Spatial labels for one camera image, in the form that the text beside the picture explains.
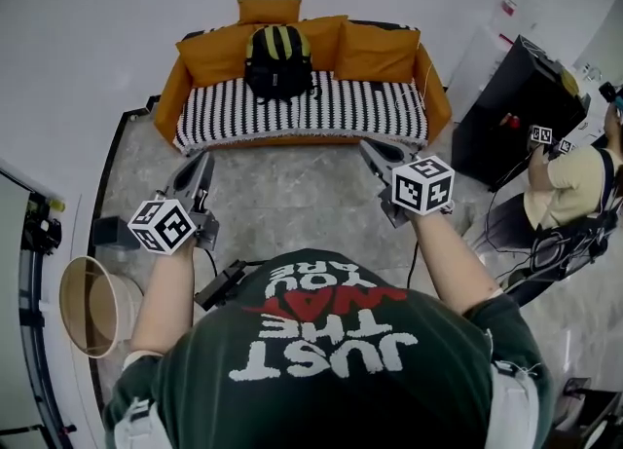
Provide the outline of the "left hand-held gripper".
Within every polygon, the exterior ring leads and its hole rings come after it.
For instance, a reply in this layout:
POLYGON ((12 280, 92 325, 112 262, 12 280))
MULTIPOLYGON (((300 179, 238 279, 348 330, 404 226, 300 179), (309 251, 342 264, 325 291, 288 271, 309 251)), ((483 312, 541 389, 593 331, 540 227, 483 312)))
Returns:
POLYGON ((167 188, 141 203, 128 223, 131 233, 151 253, 172 255, 187 240, 213 250, 219 222, 205 206, 214 170, 210 152, 197 152, 172 174, 167 188))

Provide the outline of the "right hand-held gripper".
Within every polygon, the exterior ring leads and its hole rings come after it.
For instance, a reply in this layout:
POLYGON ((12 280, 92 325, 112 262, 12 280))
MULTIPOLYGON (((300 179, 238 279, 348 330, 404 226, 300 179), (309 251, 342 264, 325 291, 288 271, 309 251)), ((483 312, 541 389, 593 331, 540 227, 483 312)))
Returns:
POLYGON ((381 208, 394 228, 407 223, 410 214, 453 212, 455 171, 438 157, 420 158, 402 143, 378 139, 361 139, 358 150, 384 185, 379 195, 381 208))

